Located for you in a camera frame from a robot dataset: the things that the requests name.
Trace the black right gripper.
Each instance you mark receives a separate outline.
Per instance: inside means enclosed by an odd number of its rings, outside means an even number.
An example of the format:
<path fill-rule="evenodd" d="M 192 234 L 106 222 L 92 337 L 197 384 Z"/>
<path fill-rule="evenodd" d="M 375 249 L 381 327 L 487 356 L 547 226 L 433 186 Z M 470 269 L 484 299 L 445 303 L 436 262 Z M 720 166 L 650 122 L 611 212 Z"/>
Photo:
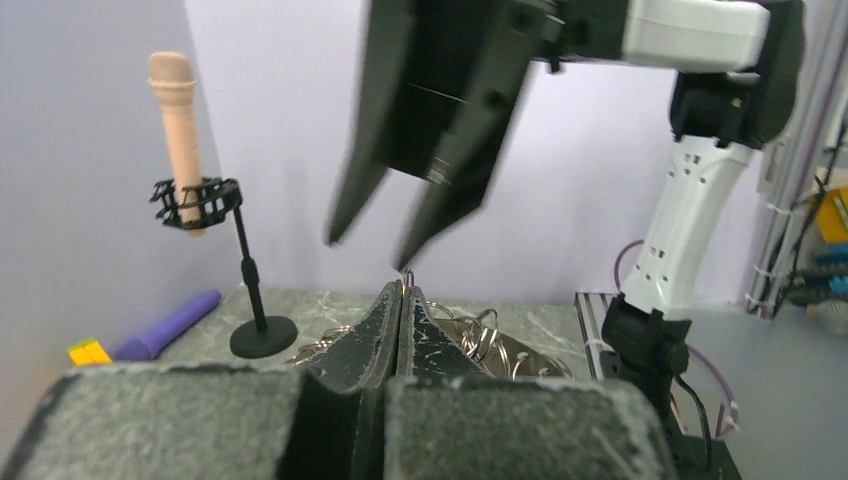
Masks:
<path fill-rule="evenodd" d="M 629 5 L 371 2 L 352 149 L 327 243 L 342 239 L 391 168 L 427 180 L 394 261 L 398 271 L 409 268 L 429 241 L 482 203 L 483 177 L 500 154 L 530 64 L 546 62 L 556 73 L 580 57 L 619 59 Z"/>

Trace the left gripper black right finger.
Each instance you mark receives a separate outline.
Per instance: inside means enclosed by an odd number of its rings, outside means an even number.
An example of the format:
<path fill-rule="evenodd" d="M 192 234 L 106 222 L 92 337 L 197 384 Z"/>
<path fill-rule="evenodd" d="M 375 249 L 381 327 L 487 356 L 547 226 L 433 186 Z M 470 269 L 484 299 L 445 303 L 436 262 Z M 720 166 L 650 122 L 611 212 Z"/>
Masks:
<path fill-rule="evenodd" d="M 672 479 L 646 397 L 619 380 L 492 378 L 403 299 L 398 373 L 387 385 L 391 479 Z"/>

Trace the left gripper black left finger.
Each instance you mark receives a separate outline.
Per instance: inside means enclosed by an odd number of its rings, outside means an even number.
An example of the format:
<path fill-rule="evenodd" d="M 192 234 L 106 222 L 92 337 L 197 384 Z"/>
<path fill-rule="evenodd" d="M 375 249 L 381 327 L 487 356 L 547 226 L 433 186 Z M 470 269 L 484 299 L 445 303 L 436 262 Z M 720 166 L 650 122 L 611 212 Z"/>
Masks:
<path fill-rule="evenodd" d="M 402 302 L 299 366 L 111 363 L 43 396 L 5 479 L 379 479 Z"/>

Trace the metal disc with keyrings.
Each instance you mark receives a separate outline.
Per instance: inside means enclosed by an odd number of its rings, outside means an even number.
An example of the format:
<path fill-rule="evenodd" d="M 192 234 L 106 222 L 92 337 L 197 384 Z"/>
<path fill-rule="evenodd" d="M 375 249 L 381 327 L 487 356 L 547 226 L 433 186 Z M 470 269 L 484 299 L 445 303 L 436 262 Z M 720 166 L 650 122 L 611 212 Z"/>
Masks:
<path fill-rule="evenodd" d="M 289 363 L 338 389 L 368 375 L 425 382 L 574 377 L 564 360 L 505 331 L 498 309 L 462 313 L 430 301 L 411 273 L 387 282 L 358 321 L 325 329 Z"/>

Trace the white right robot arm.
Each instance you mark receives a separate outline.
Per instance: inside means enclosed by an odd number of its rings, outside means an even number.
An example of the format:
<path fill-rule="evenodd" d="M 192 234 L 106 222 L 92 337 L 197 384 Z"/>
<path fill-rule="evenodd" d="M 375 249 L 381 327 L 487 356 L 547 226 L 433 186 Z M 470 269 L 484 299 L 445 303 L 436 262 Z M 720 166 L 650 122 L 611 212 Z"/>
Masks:
<path fill-rule="evenodd" d="M 696 274 L 754 154 L 785 128 L 805 46 L 801 1 L 373 1 L 352 150 L 326 234 L 338 242 L 389 170 L 427 182 L 396 259 L 478 209 L 530 65 L 676 72 L 672 159 L 602 338 L 646 395 L 688 366 Z"/>

